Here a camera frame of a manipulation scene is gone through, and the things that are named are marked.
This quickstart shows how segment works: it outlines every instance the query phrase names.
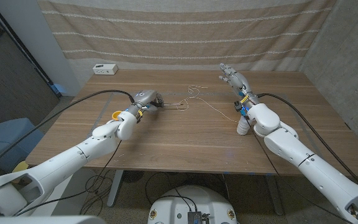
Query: robot arm segment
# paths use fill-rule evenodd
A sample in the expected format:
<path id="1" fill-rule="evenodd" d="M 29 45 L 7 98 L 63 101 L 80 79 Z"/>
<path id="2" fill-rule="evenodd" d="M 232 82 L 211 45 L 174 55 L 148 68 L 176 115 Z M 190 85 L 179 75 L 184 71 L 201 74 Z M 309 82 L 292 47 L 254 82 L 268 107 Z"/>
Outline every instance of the robot arm segment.
<path id="1" fill-rule="evenodd" d="M 33 168 L 0 176 L 0 212 L 12 216 L 21 210 L 44 202 L 52 190 L 74 174 L 87 162 L 112 153 L 117 148 L 116 138 L 127 140 L 132 135 L 142 113 L 163 107 L 163 100 L 155 90 L 141 91 L 135 102 L 119 113 L 116 120 L 97 127 L 92 136 L 78 145 L 56 155 Z M 24 185 L 12 181 L 24 181 Z"/>

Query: striped curtain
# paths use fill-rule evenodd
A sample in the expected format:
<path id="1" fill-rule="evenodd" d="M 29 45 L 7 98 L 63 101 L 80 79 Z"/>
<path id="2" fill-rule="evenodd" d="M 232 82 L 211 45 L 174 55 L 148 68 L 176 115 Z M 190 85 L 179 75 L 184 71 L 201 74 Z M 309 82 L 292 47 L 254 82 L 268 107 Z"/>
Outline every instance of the striped curtain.
<path id="1" fill-rule="evenodd" d="M 39 1 L 77 70 L 297 70 L 335 0 Z"/>

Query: black cable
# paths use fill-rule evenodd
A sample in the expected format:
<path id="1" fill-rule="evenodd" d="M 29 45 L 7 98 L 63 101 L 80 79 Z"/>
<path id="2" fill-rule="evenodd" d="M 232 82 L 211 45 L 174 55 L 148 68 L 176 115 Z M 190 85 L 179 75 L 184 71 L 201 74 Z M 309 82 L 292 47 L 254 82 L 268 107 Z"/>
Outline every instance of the black cable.
<path id="1" fill-rule="evenodd" d="M 312 204 L 312 205 L 314 205 L 314 206 L 316 206 L 316 207 L 318 207 L 318 208 L 324 210 L 325 212 L 330 213 L 331 215 L 333 215 L 333 216 L 335 216 L 335 217 L 337 217 L 337 218 L 340 218 L 341 220 L 344 220 L 344 221 L 347 222 L 347 223 L 353 224 L 353 223 L 350 222 L 349 220 L 346 220 L 345 218 L 340 217 L 339 215 L 336 215 L 335 213 L 330 212 L 329 210 L 327 210 L 327 209 L 325 209 L 325 208 L 319 206 L 318 204 L 312 202 L 312 201 L 311 201 L 310 199 L 308 199 L 306 196 L 304 196 L 303 194 L 299 193 L 299 191 L 297 191 L 295 188 L 293 188 L 293 187 L 290 185 L 290 183 L 288 183 L 288 182 L 278 173 L 276 167 L 273 165 L 272 160 L 270 160 L 269 155 L 267 155 L 265 148 L 263 147 L 262 143 L 260 143 L 258 137 L 256 136 L 254 129 L 251 128 L 251 130 L 252 130 L 252 134 L 254 134 L 254 137 L 256 138 L 256 141 L 258 141 L 258 143 L 259 143 L 260 147 L 262 148 L 262 150 L 264 151 L 264 153 L 265 153 L 265 155 L 266 155 L 268 161 L 269 161 L 270 164 L 272 165 L 274 171 L 275 171 L 275 172 L 277 173 L 277 175 L 284 181 L 284 183 L 286 183 L 293 191 L 295 191 L 299 196 L 303 197 L 303 199 L 307 200 L 310 204 Z"/>
<path id="2" fill-rule="evenodd" d="M 306 125 L 311 129 L 311 131 L 317 136 L 317 138 L 321 141 L 321 143 L 323 143 L 323 145 L 327 148 L 327 150 L 335 157 L 335 159 L 345 168 L 345 170 L 348 171 L 348 173 L 350 173 L 350 175 L 358 182 L 358 177 L 350 170 L 350 168 L 348 168 L 348 166 L 341 160 L 341 158 L 339 158 L 339 156 L 330 148 L 330 146 L 324 141 L 324 139 L 317 133 L 317 131 L 312 127 L 312 125 L 306 120 L 306 118 L 298 111 L 298 109 L 296 109 L 290 102 L 288 102 L 287 100 L 284 100 L 283 98 L 271 94 L 271 93 L 261 93 L 257 95 L 258 98 L 261 98 L 263 96 L 272 96 L 276 99 L 281 100 L 282 102 L 284 102 L 285 104 L 287 104 L 288 106 L 290 106 L 290 108 L 292 108 L 298 115 L 299 117 L 302 118 L 302 120 L 306 123 Z"/>
<path id="3" fill-rule="evenodd" d="M 184 200 L 184 198 L 185 198 L 185 199 L 188 199 L 188 200 L 191 200 L 191 202 L 193 202 L 194 208 L 195 208 L 195 210 L 196 210 L 196 212 L 197 212 L 197 205 L 194 203 L 194 201 L 193 201 L 191 198 L 183 197 L 183 196 L 177 196 L 177 195 L 165 195 L 165 196 L 161 196 L 161 197 L 157 198 L 156 201 L 157 201 L 158 199 L 160 199 L 160 198 L 165 198 L 165 197 L 177 197 L 177 198 L 182 198 L 183 200 Z"/>
<path id="4" fill-rule="evenodd" d="M 189 184 L 196 178 L 196 177 L 190 177 L 190 176 L 188 175 L 188 173 L 185 173 L 185 174 L 186 174 L 186 176 L 187 176 L 187 180 L 183 181 L 180 185 L 189 185 Z M 215 177 L 216 179 L 219 180 L 219 182 L 222 184 L 222 189 L 219 189 L 219 191 L 223 192 L 223 194 L 225 195 L 224 197 L 225 197 L 228 201 L 230 201 L 229 195 L 228 195 L 228 189 L 226 188 L 226 182 L 223 181 L 222 179 L 220 179 L 220 178 L 219 178 L 218 176 L 216 176 L 215 174 L 211 174 L 211 173 L 204 173 L 204 174 L 208 174 L 208 175 L 210 175 L 210 176 L 212 176 L 212 177 Z M 211 185 L 207 185 L 207 184 L 206 184 L 207 179 L 205 179 L 204 177 L 202 177 L 202 179 L 204 180 L 205 187 L 208 187 L 208 188 L 213 189 L 213 187 L 212 187 Z"/>
<path id="5" fill-rule="evenodd" d="M 29 132 L 25 133 L 22 137 L 20 137 L 18 140 L 16 140 L 15 142 L 13 142 L 12 144 L 10 144 L 6 149 L 3 150 L 3 152 L 0 153 L 0 158 L 2 158 L 2 156 L 4 156 L 7 152 L 9 152 L 9 150 L 11 150 L 15 145 L 17 145 L 21 140 L 23 140 L 24 138 L 26 138 L 28 135 L 30 135 L 31 133 L 33 133 L 35 130 L 37 130 L 39 127 L 41 127 L 42 125 L 44 125 L 46 122 L 50 121 L 52 118 L 56 117 L 56 115 L 60 114 L 61 112 L 67 110 L 68 108 L 70 108 L 73 105 L 76 105 L 77 103 L 84 101 L 88 98 L 91 98 L 92 96 L 96 96 L 98 94 L 101 93 L 123 93 L 125 95 L 127 95 L 131 101 L 131 103 L 134 103 L 135 100 L 134 98 L 131 96 L 131 94 L 125 92 L 125 91 L 121 91 L 121 90 L 102 90 L 102 91 L 97 91 L 96 93 L 92 93 L 88 96 L 82 97 L 81 99 L 70 103 L 69 105 L 65 106 L 63 109 L 61 109 L 60 111 L 57 111 L 56 113 L 54 113 L 52 116 L 50 116 L 49 118 L 45 119 L 44 121 L 42 121 L 41 123 L 39 123 L 37 126 L 35 126 L 33 129 L 31 129 Z"/>
<path id="6" fill-rule="evenodd" d="M 112 183 L 112 179 L 111 178 L 109 178 L 109 177 L 106 177 L 106 175 L 107 175 L 107 173 L 109 172 L 110 170 L 108 170 L 106 173 L 104 173 L 104 175 L 103 175 L 103 181 L 105 180 L 105 179 L 108 179 L 108 180 L 110 180 L 110 182 Z M 98 200 L 101 200 L 103 197 L 105 197 L 106 195 L 108 195 L 108 193 L 109 193 L 109 191 L 110 191 L 110 188 L 108 187 L 106 190 L 104 190 L 104 191 L 102 191 L 100 194 L 99 194 L 99 188 L 100 188 L 100 186 L 101 186 L 101 184 L 99 185 L 99 187 L 96 189 L 96 190 L 94 190 L 94 191 L 88 191 L 89 193 L 95 193 L 96 195 L 94 196 L 94 197 L 92 197 L 92 198 L 90 198 L 90 199 L 88 199 L 84 204 L 83 204 L 83 206 L 82 206 L 82 208 L 81 208 L 81 210 L 80 210 L 80 214 L 85 214 L 87 211 L 88 211 L 88 209 L 89 208 L 91 208 L 92 207 L 92 205 L 94 204 L 94 203 L 96 203 Z"/>
<path id="7" fill-rule="evenodd" d="M 153 203 L 150 201 L 149 195 L 148 195 L 148 193 L 147 193 L 147 186 L 148 186 L 149 181 L 151 180 L 151 178 L 154 177 L 154 176 L 157 175 L 157 174 L 165 174 L 165 175 L 167 176 L 168 183 L 169 183 L 170 187 L 176 190 L 176 192 L 177 192 L 177 194 L 178 194 L 178 197 L 181 197 L 181 198 L 183 199 L 183 201 L 186 202 L 187 206 L 189 206 L 189 210 L 191 211 L 190 205 L 189 205 L 189 204 L 187 203 L 187 201 L 185 200 L 186 197 L 182 197 L 182 196 L 179 194 L 179 191 L 177 190 L 177 188 L 176 188 L 176 187 L 173 187 L 173 185 L 172 185 L 172 183 L 171 183 L 171 181 L 170 181 L 170 179 L 169 179 L 169 176 L 168 176 L 168 174 L 167 174 L 166 172 L 158 172 L 158 173 L 155 173 L 155 174 L 153 174 L 151 177 L 149 177 L 149 179 L 147 180 L 146 185 L 145 185 L 145 188 L 144 188 L 147 201 L 149 201 L 149 203 L 150 203 L 151 205 L 153 205 Z"/>
<path id="8" fill-rule="evenodd" d="M 90 177 L 90 178 L 86 181 L 85 186 L 88 184 L 88 182 L 90 181 L 90 179 L 92 179 L 93 177 L 96 177 L 96 176 L 97 176 L 97 177 L 99 178 L 99 177 L 101 176 L 102 172 L 105 170 L 105 168 L 107 167 L 107 165 L 110 163 L 111 159 L 112 159 L 112 158 L 114 157 L 114 155 L 116 154 L 116 152 L 117 152 L 117 150 L 118 150 L 118 147 L 119 147 L 119 145 L 121 144 L 121 142 L 122 142 L 122 141 L 119 141 L 116 150 L 114 151 L 114 153 L 112 154 L 112 156 L 110 157 L 110 159 L 107 161 L 106 165 L 104 165 L 104 167 L 103 167 L 102 171 L 100 171 L 99 175 L 94 175 L 94 176 Z M 33 209 L 35 209 L 35 208 L 38 208 L 39 206 L 42 206 L 42 205 L 46 205 L 46 204 L 48 204 L 48 203 L 57 202 L 57 201 L 60 201 L 60 200 L 65 200 L 65 199 L 69 199 L 69 198 L 72 198 L 72 197 L 76 197 L 76 196 L 78 196 L 78 195 L 80 195 L 80 194 L 83 194 L 83 193 L 87 192 L 90 188 L 93 187 L 94 183 L 93 183 L 88 189 L 85 189 L 84 191 L 82 191 L 82 192 L 80 192 L 80 193 L 77 193 L 77 194 L 74 194 L 74 195 L 71 195 L 71 196 L 68 196 L 68 197 L 58 198 L 58 199 L 55 199 L 55 200 L 51 200 L 51 201 L 48 201 L 48 202 L 41 203 L 41 204 L 39 204 L 39 205 L 33 206 L 33 207 L 31 207 L 31 208 L 28 208 L 28 209 L 26 209 L 26 210 L 24 210 L 24 211 L 22 211 L 22 212 L 19 212 L 19 213 L 15 214 L 14 216 L 17 217 L 17 216 L 19 216 L 19 215 L 22 215 L 23 213 L 26 213 L 26 212 L 28 212 L 28 211 L 30 211 L 30 210 L 33 210 Z"/>

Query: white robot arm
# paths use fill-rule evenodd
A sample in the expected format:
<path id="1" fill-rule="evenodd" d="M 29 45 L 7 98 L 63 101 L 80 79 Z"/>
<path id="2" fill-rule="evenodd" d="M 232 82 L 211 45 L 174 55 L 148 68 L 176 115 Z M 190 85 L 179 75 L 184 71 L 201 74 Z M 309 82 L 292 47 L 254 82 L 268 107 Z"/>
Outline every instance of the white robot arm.
<path id="1" fill-rule="evenodd" d="M 134 100 L 114 120 L 97 127 L 90 138 L 78 145 L 31 169 L 0 176 L 0 216 L 13 216 L 43 203 L 58 184 L 87 162 L 114 152 L 117 139 L 129 139 L 144 111 L 155 111 L 164 106 L 161 95 L 155 90 L 141 91 Z M 13 184 L 18 181 L 24 184 Z"/>
<path id="2" fill-rule="evenodd" d="M 259 103 L 243 75 L 223 63 L 221 69 L 226 78 L 219 78 L 228 82 L 243 97 L 235 103 L 236 110 L 242 111 L 237 132 L 247 133 L 250 127 L 246 119 L 249 124 L 256 121 L 255 133 L 264 138 L 266 146 L 274 154 L 297 167 L 343 218 L 352 223 L 358 222 L 358 185 L 308 149 L 298 140 L 293 128 L 280 121 L 278 115 L 265 104 Z"/>

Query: tabletop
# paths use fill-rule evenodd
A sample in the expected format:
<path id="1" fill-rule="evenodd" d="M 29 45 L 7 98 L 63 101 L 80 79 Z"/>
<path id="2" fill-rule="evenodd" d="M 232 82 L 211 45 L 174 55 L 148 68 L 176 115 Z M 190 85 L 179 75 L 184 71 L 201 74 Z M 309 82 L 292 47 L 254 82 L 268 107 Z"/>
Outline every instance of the tabletop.
<path id="1" fill-rule="evenodd" d="M 254 93 L 273 93 L 291 102 L 319 132 L 344 163 L 358 175 L 358 138 L 346 126 L 319 91 L 300 72 L 244 72 Z M 136 94 L 157 90 L 167 106 L 156 113 L 145 112 L 132 137 L 123 141 L 108 164 L 111 169 L 212 172 L 232 174 L 275 174 L 252 132 L 237 134 L 241 114 L 234 109 L 238 100 L 231 87 L 219 80 L 220 71 L 119 70 L 115 75 L 93 75 L 76 98 L 100 90 L 123 90 Z M 330 155 L 298 115 L 281 101 L 259 99 L 280 119 L 293 127 L 300 141 L 337 168 L 348 173 Z M 30 166 L 40 164 L 91 136 L 91 131 L 111 119 L 113 112 L 130 105 L 127 96 L 103 93 L 67 109 L 30 153 Z M 270 152 L 260 141 L 283 175 L 300 175 L 296 167 Z M 98 168 L 111 154 L 85 167 Z"/>

